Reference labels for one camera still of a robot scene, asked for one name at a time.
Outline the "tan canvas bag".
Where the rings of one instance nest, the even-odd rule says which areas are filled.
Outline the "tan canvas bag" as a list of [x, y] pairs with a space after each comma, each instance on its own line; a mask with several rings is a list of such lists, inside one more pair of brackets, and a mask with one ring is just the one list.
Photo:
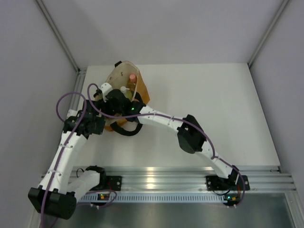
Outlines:
[[[119, 89], [123, 95], [130, 101], [140, 101], [147, 104], [150, 101], [147, 87], [143, 81], [140, 70], [129, 61], [119, 61], [115, 64], [114, 70], [110, 73], [106, 83], [110, 84], [112, 89]], [[124, 136], [134, 136], [142, 128], [138, 123], [133, 131], [126, 130], [123, 125], [127, 123], [126, 119], [105, 119], [105, 130], [114, 131]]]

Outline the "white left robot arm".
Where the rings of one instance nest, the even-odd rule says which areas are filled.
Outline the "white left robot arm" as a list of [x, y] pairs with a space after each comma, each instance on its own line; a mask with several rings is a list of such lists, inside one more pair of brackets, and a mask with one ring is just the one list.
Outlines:
[[89, 166], [83, 175], [69, 182], [74, 163], [91, 134], [101, 135], [105, 119], [84, 101], [83, 109], [76, 116], [65, 120], [57, 153], [37, 188], [31, 188], [28, 198], [37, 212], [61, 219], [69, 219], [77, 202], [90, 190], [107, 186], [104, 168]]

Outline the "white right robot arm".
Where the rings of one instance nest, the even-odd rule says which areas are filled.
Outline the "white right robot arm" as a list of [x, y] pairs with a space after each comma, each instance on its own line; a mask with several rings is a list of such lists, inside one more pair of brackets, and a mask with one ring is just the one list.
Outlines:
[[198, 154], [213, 168], [215, 175], [208, 176], [208, 189], [249, 190], [247, 178], [239, 169], [222, 159], [204, 133], [196, 118], [192, 115], [180, 119], [158, 112], [146, 105], [139, 93], [133, 100], [125, 96], [126, 90], [101, 88], [102, 99], [99, 110], [111, 120], [113, 131], [124, 136], [134, 136], [144, 125], [167, 129], [178, 138], [179, 147], [189, 154]]

